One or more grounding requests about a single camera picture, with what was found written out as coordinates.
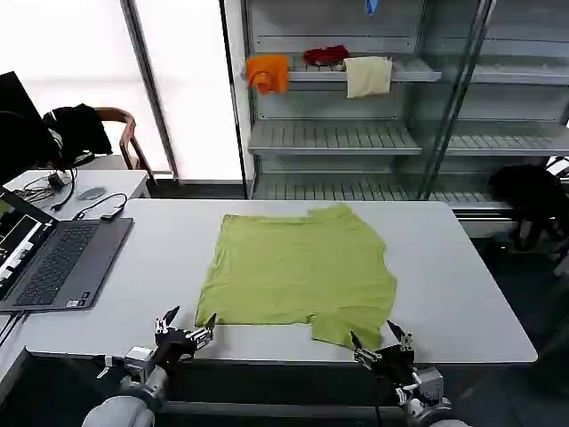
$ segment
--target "orange cloth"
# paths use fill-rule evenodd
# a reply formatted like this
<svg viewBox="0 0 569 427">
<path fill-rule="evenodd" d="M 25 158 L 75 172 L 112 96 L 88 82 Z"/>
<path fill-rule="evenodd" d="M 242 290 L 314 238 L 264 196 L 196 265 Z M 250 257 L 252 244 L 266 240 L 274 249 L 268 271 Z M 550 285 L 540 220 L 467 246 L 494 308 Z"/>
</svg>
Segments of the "orange cloth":
<svg viewBox="0 0 569 427">
<path fill-rule="evenodd" d="M 288 58 L 265 55 L 247 60 L 247 83 L 257 86 L 262 95 L 288 91 Z"/>
</svg>

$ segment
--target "red cloth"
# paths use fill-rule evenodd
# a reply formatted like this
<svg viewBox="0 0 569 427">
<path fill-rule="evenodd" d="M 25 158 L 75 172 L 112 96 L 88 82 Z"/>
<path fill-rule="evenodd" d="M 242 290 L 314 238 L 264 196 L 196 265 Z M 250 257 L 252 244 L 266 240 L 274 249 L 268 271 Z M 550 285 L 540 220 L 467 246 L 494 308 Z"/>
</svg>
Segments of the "red cloth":
<svg viewBox="0 0 569 427">
<path fill-rule="evenodd" d="M 348 50 L 343 44 L 324 49 L 312 49 L 304 52 L 304 60 L 309 65 L 333 65 L 348 58 Z"/>
</svg>

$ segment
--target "laptop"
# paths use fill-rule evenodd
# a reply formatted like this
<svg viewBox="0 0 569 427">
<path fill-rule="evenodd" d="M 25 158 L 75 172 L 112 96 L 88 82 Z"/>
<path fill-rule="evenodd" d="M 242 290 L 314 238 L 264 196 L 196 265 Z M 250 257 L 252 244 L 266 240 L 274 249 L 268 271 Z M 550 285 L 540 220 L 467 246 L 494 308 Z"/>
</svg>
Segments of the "laptop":
<svg viewBox="0 0 569 427">
<path fill-rule="evenodd" d="M 57 221 L 0 187 L 0 312 L 91 307 L 132 224 Z"/>
</svg>

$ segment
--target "shelving unit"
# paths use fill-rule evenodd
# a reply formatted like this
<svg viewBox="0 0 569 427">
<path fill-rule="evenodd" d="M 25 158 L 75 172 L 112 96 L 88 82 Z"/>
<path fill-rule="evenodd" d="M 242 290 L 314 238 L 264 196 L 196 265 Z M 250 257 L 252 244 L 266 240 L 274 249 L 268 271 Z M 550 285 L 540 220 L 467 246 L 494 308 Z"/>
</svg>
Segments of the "shelving unit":
<svg viewBox="0 0 569 427">
<path fill-rule="evenodd" d="M 288 93 L 250 91 L 252 196 L 413 200 L 453 96 L 477 0 L 242 0 L 245 56 L 289 58 Z M 431 200 L 499 209 L 487 182 L 505 165 L 569 156 L 569 3 L 498 0 Z M 304 51 L 343 44 L 393 60 L 388 94 L 347 99 L 341 64 Z"/>
<path fill-rule="evenodd" d="M 493 173 L 569 156 L 567 16 L 569 3 L 560 0 L 541 0 L 539 11 L 531 0 L 497 2 L 431 198 L 449 198 L 454 208 L 502 208 L 487 188 Z M 447 2 L 429 49 L 456 53 L 456 22 L 466 18 L 460 2 Z M 443 69 L 443 76 L 456 72 Z M 436 94 L 425 98 L 427 110 Z M 483 197 L 468 197 L 473 191 Z"/>
<path fill-rule="evenodd" d="M 407 200 L 393 177 L 362 173 L 265 173 L 255 198 L 267 200 Z"/>
<path fill-rule="evenodd" d="M 421 58 L 400 58 L 393 61 L 391 81 L 437 82 L 442 74 Z M 290 82 L 346 82 L 346 72 L 341 65 L 315 67 L 308 65 L 301 56 L 292 56 L 289 57 L 288 79 Z"/>
<path fill-rule="evenodd" d="M 425 159 L 409 122 L 421 95 L 416 85 L 443 78 L 443 68 L 421 54 L 426 5 L 382 0 L 370 17 L 359 2 L 345 0 L 246 0 L 249 55 L 286 55 L 290 82 L 288 93 L 252 91 L 247 150 L 255 159 L 254 198 L 416 197 L 418 180 L 397 172 L 408 158 Z M 302 57 L 308 49 L 338 44 L 350 57 L 390 57 L 390 92 L 347 99 L 342 64 L 313 67 Z"/>
<path fill-rule="evenodd" d="M 419 147 L 397 122 L 385 120 L 259 120 L 249 151 L 255 155 L 418 155 Z"/>
<path fill-rule="evenodd" d="M 518 122 L 474 122 L 458 126 L 447 156 L 569 156 L 562 126 Z"/>
</svg>

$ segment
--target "white table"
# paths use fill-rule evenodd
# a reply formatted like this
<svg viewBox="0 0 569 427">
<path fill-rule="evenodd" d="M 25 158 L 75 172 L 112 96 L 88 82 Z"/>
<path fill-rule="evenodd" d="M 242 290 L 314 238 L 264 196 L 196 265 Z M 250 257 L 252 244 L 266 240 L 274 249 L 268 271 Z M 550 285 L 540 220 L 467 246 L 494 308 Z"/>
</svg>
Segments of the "white table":
<svg viewBox="0 0 569 427">
<path fill-rule="evenodd" d="M 224 214 L 302 215 L 320 201 L 136 199 L 132 232 L 91 310 L 32 314 L 0 351 L 0 371 L 32 353 L 123 356 L 154 346 L 154 320 L 181 306 L 192 327 Z M 532 362 L 537 354 L 451 209 L 438 202 L 348 202 L 387 245 L 397 277 L 391 319 L 413 333 L 422 363 Z M 7 319 L 0 319 L 2 325 Z M 310 325 L 216 326 L 200 358 L 346 362 L 310 340 Z"/>
<path fill-rule="evenodd" d="M 37 180 L 42 177 L 47 177 L 50 171 L 45 170 L 35 170 L 26 171 L 22 175 L 14 178 L 8 182 L 5 187 L 14 191 L 15 189 L 23 189 L 26 184 Z M 86 208 L 94 203 L 96 203 L 101 198 L 110 196 L 113 193 L 124 193 L 128 198 L 139 198 L 148 197 L 148 189 L 146 186 L 146 181 L 148 179 L 148 173 L 146 171 L 130 171 L 130 170 L 82 170 L 77 171 L 76 178 L 76 189 L 73 196 L 67 202 L 63 208 L 55 212 L 51 209 L 53 205 L 57 205 L 59 202 L 63 201 L 67 197 L 71 190 L 71 185 L 67 185 L 60 194 L 56 194 L 54 197 L 47 198 L 34 203 L 37 207 L 47 212 L 52 217 L 58 220 L 71 220 L 81 209 Z M 32 187 L 38 186 L 42 187 L 47 185 L 47 180 L 40 180 L 35 183 Z M 102 197 L 95 200 L 78 200 L 77 197 L 83 192 L 91 189 L 93 187 L 105 187 L 107 192 Z M 93 208 L 92 210 L 85 213 L 85 218 L 99 218 L 103 214 L 108 214 L 113 211 L 113 206 L 120 205 L 123 199 L 120 197 L 113 197 L 107 202 L 103 202 L 101 205 Z"/>
</svg>

